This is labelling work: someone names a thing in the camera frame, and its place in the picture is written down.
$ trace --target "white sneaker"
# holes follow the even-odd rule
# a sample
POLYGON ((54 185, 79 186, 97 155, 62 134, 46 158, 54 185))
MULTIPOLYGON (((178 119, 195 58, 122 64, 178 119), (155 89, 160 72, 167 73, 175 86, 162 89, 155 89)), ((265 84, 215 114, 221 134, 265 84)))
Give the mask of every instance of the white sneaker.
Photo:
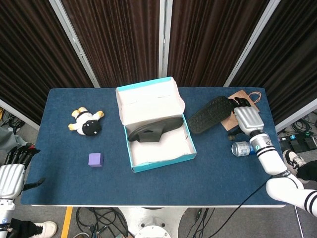
MULTIPOLYGON (((305 160, 298 156, 295 152, 291 150, 285 150, 283 152, 284 164, 287 169, 293 174, 297 175, 298 168, 306 164, 305 160)), ((308 183, 309 181, 298 178, 302 183, 308 183)))
POLYGON ((38 232, 30 238, 51 238, 57 231, 55 222, 34 223, 38 227, 38 232))

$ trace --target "robot finger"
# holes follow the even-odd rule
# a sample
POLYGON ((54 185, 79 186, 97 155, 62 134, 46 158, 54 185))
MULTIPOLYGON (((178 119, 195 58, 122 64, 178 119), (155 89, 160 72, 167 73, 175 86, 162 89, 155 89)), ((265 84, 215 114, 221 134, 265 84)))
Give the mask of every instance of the robot finger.
POLYGON ((27 150, 27 146, 21 146, 20 148, 18 148, 15 152, 14 152, 14 155, 13 155, 13 158, 11 160, 11 163, 10 164, 16 164, 20 158, 20 155, 22 153, 22 151, 25 151, 27 150))
POLYGON ((234 98, 235 100, 237 100, 238 104, 241 106, 241 107, 250 107, 250 103, 247 99, 245 98, 234 98))
POLYGON ((236 100, 234 100, 234 99, 229 99, 229 101, 230 101, 230 104, 231 104, 231 106, 232 106, 232 111, 233 111, 233 109, 239 107, 239 104, 237 103, 236 100))
POLYGON ((23 150, 20 154, 20 157, 18 161, 16 162, 17 164, 21 164, 24 161, 24 158, 28 155, 29 149, 27 148, 26 150, 23 150))
POLYGON ((9 153, 8 153, 7 156, 6 156, 4 165, 8 165, 8 164, 11 163, 12 157, 13 157, 14 152, 16 151, 17 148, 18 148, 18 147, 15 146, 15 147, 13 147, 13 148, 9 151, 9 153))
POLYGON ((25 169, 28 168, 28 166, 29 166, 29 164, 30 164, 30 162, 31 162, 32 157, 33 157, 35 154, 39 153, 39 152, 40 152, 40 150, 35 149, 35 148, 28 149, 28 153, 26 154, 26 156, 23 158, 23 161, 21 162, 22 164, 24 164, 25 169))

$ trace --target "yellow tape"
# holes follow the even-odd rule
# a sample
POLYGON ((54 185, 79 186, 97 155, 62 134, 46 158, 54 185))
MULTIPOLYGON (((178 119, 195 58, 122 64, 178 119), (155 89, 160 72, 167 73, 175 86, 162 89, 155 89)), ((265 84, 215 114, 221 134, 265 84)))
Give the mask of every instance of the yellow tape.
POLYGON ((71 220, 71 214, 73 212, 73 207, 67 207, 64 219, 63 230, 61 232, 61 238, 68 237, 69 225, 71 220))

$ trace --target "purple cube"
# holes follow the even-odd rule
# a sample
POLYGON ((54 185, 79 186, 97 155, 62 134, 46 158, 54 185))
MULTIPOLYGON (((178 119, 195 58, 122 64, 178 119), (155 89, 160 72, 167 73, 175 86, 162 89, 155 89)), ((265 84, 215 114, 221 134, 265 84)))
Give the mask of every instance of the purple cube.
POLYGON ((102 167, 104 164, 103 155, 101 153, 89 154, 88 165, 91 167, 102 167))

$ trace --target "box lid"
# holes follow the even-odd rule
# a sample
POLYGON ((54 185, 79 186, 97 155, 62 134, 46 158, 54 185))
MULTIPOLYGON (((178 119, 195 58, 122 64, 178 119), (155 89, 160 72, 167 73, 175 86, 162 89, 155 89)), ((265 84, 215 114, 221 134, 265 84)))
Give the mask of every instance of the box lid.
POLYGON ((123 125, 178 116, 185 110, 173 77, 118 87, 116 97, 123 125))

